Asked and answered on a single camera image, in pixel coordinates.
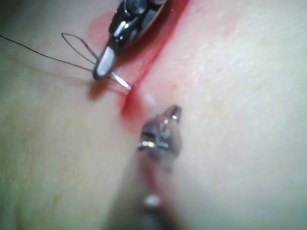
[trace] forceps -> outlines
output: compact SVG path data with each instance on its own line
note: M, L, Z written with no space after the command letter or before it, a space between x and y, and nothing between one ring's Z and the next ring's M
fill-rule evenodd
M149 119L141 131L137 155L142 191L138 207L143 229L182 229L168 188L174 160L181 151L181 112L181 107L173 105Z

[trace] skin surface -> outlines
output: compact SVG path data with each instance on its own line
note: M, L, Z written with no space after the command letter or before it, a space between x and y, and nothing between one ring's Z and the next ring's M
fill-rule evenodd
M1 34L91 68L60 33L87 38L118 1L1 4ZM306 9L191 0L142 83L148 116L184 109L173 180L188 229L307 228ZM118 93L89 72L3 39L0 61L0 229L104 229L140 126L121 124Z

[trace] pale skin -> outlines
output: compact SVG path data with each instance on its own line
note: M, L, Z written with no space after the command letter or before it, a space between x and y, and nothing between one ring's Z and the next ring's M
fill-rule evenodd
M118 3L8 2L1 34L89 68L60 33L86 37ZM173 181L189 229L306 229L306 9L191 0L148 73L151 116L183 107ZM0 60L0 228L103 229L139 137L117 93L91 100L89 72L3 39Z

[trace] blood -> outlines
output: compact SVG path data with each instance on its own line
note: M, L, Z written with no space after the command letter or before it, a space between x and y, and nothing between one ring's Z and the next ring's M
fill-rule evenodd
M133 82L126 96L119 96L119 111L122 123L142 122L147 114L142 104L141 84L159 57L161 51L172 37L174 29L190 0L170 0L150 30L125 53L118 57L115 71L123 79ZM108 38L107 28L111 14L107 12L94 19L88 32L89 41L103 48Z

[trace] metal instrument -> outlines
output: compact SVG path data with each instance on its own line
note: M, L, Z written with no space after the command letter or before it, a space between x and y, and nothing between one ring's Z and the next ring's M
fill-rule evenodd
M117 56L148 31L168 0L122 0L109 27L109 40L93 69L96 80L112 72Z

